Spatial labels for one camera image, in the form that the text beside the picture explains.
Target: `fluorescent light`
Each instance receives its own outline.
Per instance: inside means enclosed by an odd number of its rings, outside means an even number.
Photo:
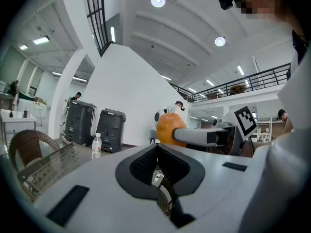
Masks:
[[[45,42],[48,42],[50,39],[47,37],[47,36],[44,36],[42,38],[39,38],[37,40],[34,40],[34,43],[36,45],[39,45],[39,44],[42,44],[42,43],[45,43]]]
[[[216,40],[215,40],[215,44],[218,47],[222,47],[225,44],[225,38],[217,37]]]
[[[26,49],[28,48],[28,46],[27,46],[27,45],[21,45],[19,48],[20,48],[21,50],[26,50]]]
[[[211,81],[206,80],[206,82],[209,83],[211,86],[214,86],[214,84]]]
[[[62,76],[62,74],[58,73],[58,72],[52,72],[52,74],[57,75],[57,76]],[[73,77],[72,79],[87,82],[87,80],[85,80],[85,79],[80,79],[80,78],[76,78],[76,77]]]
[[[111,39],[113,42],[116,42],[115,28],[111,27],[110,30],[111,30]]]
[[[72,79],[73,79],[73,80],[79,80],[79,81],[87,82],[87,80],[80,79],[80,78],[76,78],[76,77],[73,77]]]
[[[243,72],[241,66],[238,66],[238,69],[239,69],[240,73],[241,73],[242,75],[244,75],[244,72]]]
[[[165,0],[151,0],[151,4],[156,8],[160,8],[165,5]]]
[[[163,75],[161,75],[164,79],[166,79],[166,80],[172,80],[172,79],[170,79],[170,78],[168,78],[168,77],[165,77],[165,76],[163,76]]]

